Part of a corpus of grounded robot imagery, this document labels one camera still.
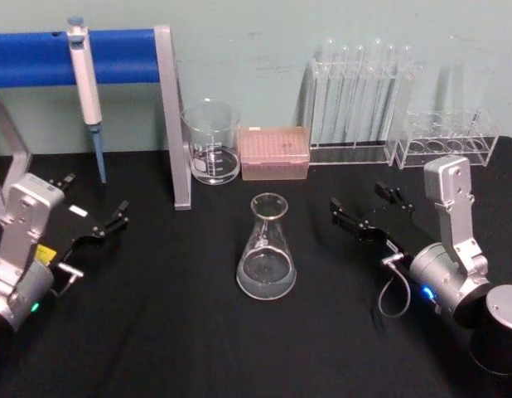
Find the erlenmeyer flask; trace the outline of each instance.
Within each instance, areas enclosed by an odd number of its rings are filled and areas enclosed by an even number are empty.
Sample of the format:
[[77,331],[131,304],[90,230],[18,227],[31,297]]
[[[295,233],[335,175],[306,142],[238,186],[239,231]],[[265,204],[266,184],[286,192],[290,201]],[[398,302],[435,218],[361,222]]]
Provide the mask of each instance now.
[[262,193],[250,202],[254,228],[239,261],[236,279],[253,299],[274,300],[285,295],[297,279],[280,219],[287,201],[276,193]]

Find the black table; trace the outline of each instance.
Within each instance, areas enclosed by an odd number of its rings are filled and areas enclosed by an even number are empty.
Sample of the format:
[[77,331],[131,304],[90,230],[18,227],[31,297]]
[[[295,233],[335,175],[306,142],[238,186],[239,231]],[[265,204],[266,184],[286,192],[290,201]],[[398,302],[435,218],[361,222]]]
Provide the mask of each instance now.
[[[102,189],[91,154],[37,156],[40,177],[78,174],[68,201],[104,219],[131,202],[129,228],[70,263],[85,278],[46,299],[0,346],[0,397],[512,396],[512,377],[482,371],[470,334],[413,297],[398,320],[375,301],[385,274],[375,250],[331,224],[336,196],[358,214],[378,206],[374,182],[401,187],[418,224],[438,236],[421,168],[312,167],[306,181],[193,182],[192,210],[173,209],[167,153],[110,153]],[[0,159],[4,171],[4,159]],[[490,278],[512,283],[512,139],[473,167],[474,231]],[[246,296],[234,272],[253,226],[250,200],[287,198],[283,227],[298,270],[276,302]],[[403,302],[389,291],[387,305]]]

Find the cable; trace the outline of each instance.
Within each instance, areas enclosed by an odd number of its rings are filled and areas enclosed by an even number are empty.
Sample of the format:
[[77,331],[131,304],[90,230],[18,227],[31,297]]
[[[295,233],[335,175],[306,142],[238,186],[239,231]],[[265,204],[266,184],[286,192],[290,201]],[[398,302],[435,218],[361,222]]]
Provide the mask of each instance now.
[[387,284],[383,287],[383,289],[381,290],[381,293],[379,294],[378,308],[379,308],[379,311],[387,318],[399,318],[407,312],[408,306],[411,304],[411,288],[408,285],[408,281],[405,279],[405,277],[402,275],[402,273],[396,269],[394,264],[391,263],[388,266],[402,280],[403,284],[405,285],[405,290],[407,290],[407,302],[405,303],[405,307],[403,307],[403,309],[399,313],[390,314],[390,313],[386,313],[383,310],[383,305],[381,302],[383,301],[383,296],[384,296],[385,292],[387,291],[390,284],[394,280],[394,277],[392,277],[391,280],[389,282],[387,282]]

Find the glass beaker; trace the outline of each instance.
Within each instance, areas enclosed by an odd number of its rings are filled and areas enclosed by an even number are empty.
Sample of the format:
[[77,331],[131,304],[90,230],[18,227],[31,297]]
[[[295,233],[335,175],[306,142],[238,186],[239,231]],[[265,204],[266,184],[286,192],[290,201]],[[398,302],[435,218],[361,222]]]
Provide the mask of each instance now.
[[189,138],[191,173],[196,180],[220,185],[236,178],[240,117],[234,106],[207,98],[184,109],[181,119]]
[[287,247],[280,219],[287,201],[276,193],[262,193],[250,202],[254,228],[238,264],[239,287],[253,299],[279,299],[291,290],[297,270]]

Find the light green wall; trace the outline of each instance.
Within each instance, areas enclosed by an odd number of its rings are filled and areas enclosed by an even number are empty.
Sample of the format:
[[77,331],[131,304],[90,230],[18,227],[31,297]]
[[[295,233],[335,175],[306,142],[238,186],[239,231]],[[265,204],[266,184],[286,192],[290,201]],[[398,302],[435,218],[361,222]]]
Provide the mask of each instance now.
[[[329,36],[409,44],[427,62],[414,109],[431,109],[438,68],[461,59],[467,106],[487,104],[512,136],[512,0],[0,0],[0,32],[64,30],[70,15],[92,29],[171,24],[184,102],[236,103],[244,125],[293,122],[305,64]],[[163,145],[155,85],[104,86],[100,95],[107,151]],[[75,88],[0,98],[33,152],[90,150]]]

